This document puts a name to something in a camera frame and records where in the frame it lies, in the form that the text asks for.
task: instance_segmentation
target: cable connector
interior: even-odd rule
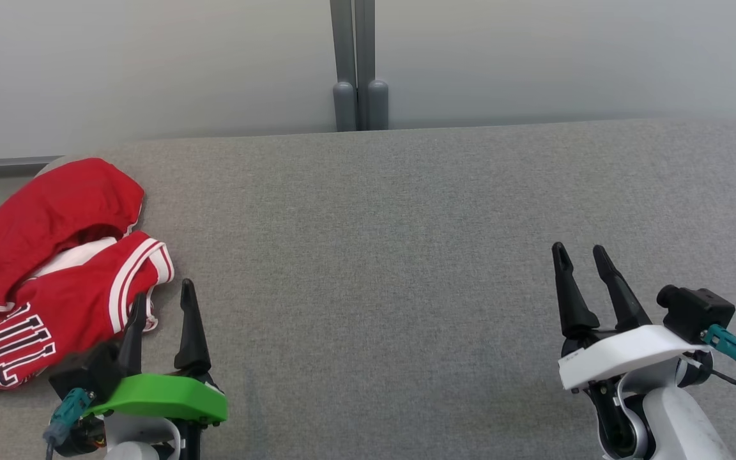
[[[61,405],[53,411],[50,425],[42,434],[43,439],[49,445],[61,445],[70,435],[70,428],[84,415],[94,398],[95,395],[91,391],[88,392],[81,388],[70,390],[70,393],[67,393],[67,396],[61,401]]]
[[[706,331],[700,333],[700,338],[708,346],[736,361],[736,335],[724,327],[712,324]]]

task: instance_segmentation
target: gray carpet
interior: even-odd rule
[[[590,403],[557,374],[555,241],[605,325],[596,243],[656,321],[668,283],[736,303],[736,123],[189,139],[100,156],[146,189],[140,228],[178,271],[154,297],[148,372],[172,369],[177,281],[195,281],[231,403],[207,459],[598,458]],[[736,388],[691,392],[736,455]],[[39,458],[57,403],[42,379],[0,395],[0,458]]]

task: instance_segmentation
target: gray table surface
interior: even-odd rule
[[[231,405],[207,459],[599,458],[589,401],[558,379],[555,241],[605,325],[596,243],[656,321],[669,283],[736,303],[736,123],[186,139],[99,157],[146,189],[139,228],[178,272],[154,295],[146,371],[172,370],[178,282],[197,286]],[[691,392],[736,455],[736,388]],[[57,403],[41,378],[1,394],[0,458],[41,458]]]

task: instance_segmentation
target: green bracket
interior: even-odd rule
[[[102,415],[111,410],[210,425],[227,420],[229,402],[223,393],[193,378],[138,374],[121,379],[109,401],[91,407],[84,415]]]

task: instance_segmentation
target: red fabric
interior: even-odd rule
[[[121,238],[138,221],[144,190],[98,158],[42,174],[0,207],[0,312],[12,291],[62,250],[103,236]]]
[[[82,265],[27,280],[15,293],[18,308],[0,314],[0,390],[115,337],[138,293],[147,295],[146,329],[155,327],[152,288],[173,274],[166,245],[134,232]]]

